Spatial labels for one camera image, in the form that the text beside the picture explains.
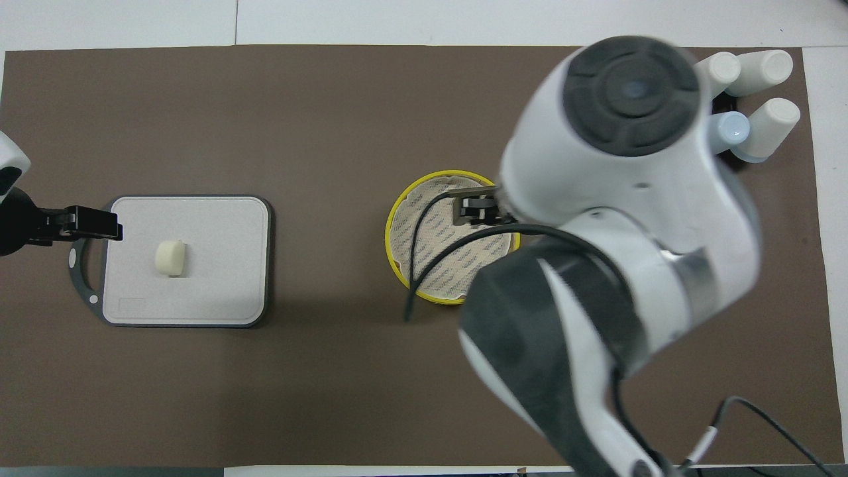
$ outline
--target white table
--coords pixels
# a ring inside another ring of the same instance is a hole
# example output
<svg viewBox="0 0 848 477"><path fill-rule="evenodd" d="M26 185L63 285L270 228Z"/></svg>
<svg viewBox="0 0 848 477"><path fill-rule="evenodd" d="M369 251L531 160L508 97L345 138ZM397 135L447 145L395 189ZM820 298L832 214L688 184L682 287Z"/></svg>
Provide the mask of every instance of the white table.
<svg viewBox="0 0 848 477"><path fill-rule="evenodd" d="M848 132L848 3L843 0L2 0L0 88L5 52L15 50L256 43L585 45L621 34L657 36L679 46L803 47L848 459L848 244L843 240L848 236L848 144L844 140ZM306 470L251 468L228 473L302 474ZM313 471L367 473L351 468L310 468ZM391 473L450 471L395 468Z"/></svg>

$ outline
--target white foam block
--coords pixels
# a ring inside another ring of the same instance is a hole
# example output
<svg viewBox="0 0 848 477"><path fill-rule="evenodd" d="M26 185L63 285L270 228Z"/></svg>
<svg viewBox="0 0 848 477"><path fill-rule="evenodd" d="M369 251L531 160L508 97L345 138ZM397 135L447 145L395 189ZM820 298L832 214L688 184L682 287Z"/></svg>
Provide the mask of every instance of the white foam block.
<svg viewBox="0 0 848 477"><path fill-rule="evenodd" d="M182 275L186 264L186 245L180 240L165 240L156 248L156 271L170 277Z"/></svg>

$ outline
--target yellow bowl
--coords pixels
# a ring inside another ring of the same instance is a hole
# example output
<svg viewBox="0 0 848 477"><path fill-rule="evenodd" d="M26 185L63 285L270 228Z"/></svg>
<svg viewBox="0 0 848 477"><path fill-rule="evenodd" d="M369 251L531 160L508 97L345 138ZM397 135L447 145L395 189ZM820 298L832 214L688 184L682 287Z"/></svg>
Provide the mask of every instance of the yellow bowl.
<svg viewBox="0 0 848 477"><path fill-rule="evenodd" d="M424 182L426 182L430 179L433 179L434 177L442 177L442 176L467 177L467 178L479 183L482 186L492 186L492 185L494 185L494 182L488 180L486 177L483 177L479 174L475 174L474 172L451 169L451 170L447 170L447 171L436 171L432 174L427 174L426 176L416 180L415 182L410 184L409 187L404 189L404 192L402 192L400 194L400 196L398 197L398 199L394 201L394 205L392 205L392 209L388 213L388 220L386 220L386 235L385 235L384 243L385 243L385 246L386 246L386 257L388 257L388 264L392 267L392 270L394 270L395 276L398 277L398 280L400 280L400 282L403 283L406 288L410 287L410 282L409 282L409 280L406 279L406 277L404 277L404 274L400 271L399 262L394 259L394 255L392 254L392 246L389 242L389 235L390 235L390 232L391 232L391 229L392 229L392 223L394 222L394 214L395 214L395 212L397 212L398 207L400 207L400 204L404 201L404 199L406 199L406 196L409 195L410 192L412 192L413 189L415 189L416 187L418 187L422 183L424 183ZM513 233L512 234L512 244L510 245L509 251L511 252L511 251L517 249L520 244L521 244L521 235L518 234L518 233ZM438 303L440 305L459 305L466 300L464 297L459 298L459 299L455 299L455 300L438 298L437 296L429 295L429 294L421 291L420 289L416 291L416 295L420 296L424 300L429 300L433 303Z"/></svg>

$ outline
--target white cutting board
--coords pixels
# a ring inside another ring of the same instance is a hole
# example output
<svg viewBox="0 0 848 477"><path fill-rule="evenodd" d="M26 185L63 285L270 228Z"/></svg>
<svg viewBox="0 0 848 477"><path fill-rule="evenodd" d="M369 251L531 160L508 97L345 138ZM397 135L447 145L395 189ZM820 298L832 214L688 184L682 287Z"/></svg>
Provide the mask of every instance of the white cutting board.
<svg viewBox="0 0 848 477"><path fill-rule="evenodd" d="M124 227L106 249L103 318L120 326L246 327L265 311L268 205L252 196L127 196L111 211ZM186 244L183 274L157 272L156 249Z"/></svg>

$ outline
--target white cylinder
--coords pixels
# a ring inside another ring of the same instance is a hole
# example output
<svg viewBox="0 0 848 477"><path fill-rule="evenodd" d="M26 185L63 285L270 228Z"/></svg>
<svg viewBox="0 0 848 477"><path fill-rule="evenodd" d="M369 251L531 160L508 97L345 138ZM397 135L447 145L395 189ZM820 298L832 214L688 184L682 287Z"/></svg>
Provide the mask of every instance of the white cylinder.
<svg viewBox="0 0 848 477"><path fill-rule="evenodd" d="M725 91L732 96L747 96L778 85L792 73L792 57L784 50L744 53L736 57L742 67L739 78Z"/></svg>
<svg viewBox="0 0 848 477"><path fill-rule="evenodd" d="M169 277L182 275L186 265L186 245L181 240L165 240L156 248L156 271Z"/></svg>
<svg viewBox="0 0 848 477"><path fill-rule="evenodd" d="M695 64L695 68L704 73L710 98L715 98L730 83L736 81L742 71L741 63L736 55L726 51L702 59Z"/></svg>
<svg viewBox="0 0 848 477"><path fill-rule="evenodd" d="M710 116L707 140L713 154L722 153L743 143L750 134L748 118L738 111Z"/></svg>
<svg viewBox="0 0 848 477"><path fill-rule="evenodd" d="M795 103L783 98L769 99L748 118L748 138L730 150L742 160L763 162L786 139L800 118L801 110Z"/></svg>

